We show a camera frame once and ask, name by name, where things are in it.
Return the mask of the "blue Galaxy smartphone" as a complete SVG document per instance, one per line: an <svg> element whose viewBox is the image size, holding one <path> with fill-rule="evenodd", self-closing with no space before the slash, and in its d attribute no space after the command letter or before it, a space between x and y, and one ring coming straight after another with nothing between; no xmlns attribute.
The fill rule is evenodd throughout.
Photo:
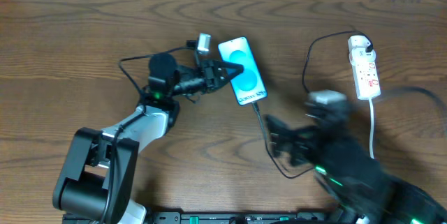
<svg viewBox="0 0 447 224"><path fill-rule="evenodd" d="M223 61L243 66L243 71L230 83L239 105L254 103L268 96L256 60L246 37L234 38L218 44Z"/></svg>

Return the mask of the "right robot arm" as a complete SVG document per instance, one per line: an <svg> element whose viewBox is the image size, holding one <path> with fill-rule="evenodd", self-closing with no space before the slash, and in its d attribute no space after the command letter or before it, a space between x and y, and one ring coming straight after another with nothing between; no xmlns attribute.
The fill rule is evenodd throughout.
<svg viewBox="0 0 447 224"><path fill-rule="evenodd" d="M446 222L444 207L424 190L386 172L350 133L350 103L307 106L315 123L302 128L289 128L266 115L275 157L287 151L292 166L312 165L320 185L370 223Z"/></svg>

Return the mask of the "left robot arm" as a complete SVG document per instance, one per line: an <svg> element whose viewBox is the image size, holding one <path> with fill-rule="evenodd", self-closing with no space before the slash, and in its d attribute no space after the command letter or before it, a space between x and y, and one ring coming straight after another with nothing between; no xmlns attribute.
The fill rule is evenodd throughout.
<svg viewBox="0 0 447 224"><path fill-rule="evenodd" d="M170 52L148 60L148 85L138 90L135 111L113 126L84 127L74 134L54 188L54 208L96 223L142 222L145 208L131 201L138 154L174 126L175 97L212 93L244 70L211 59L197 60L194 68L181 66Z"/></svg>

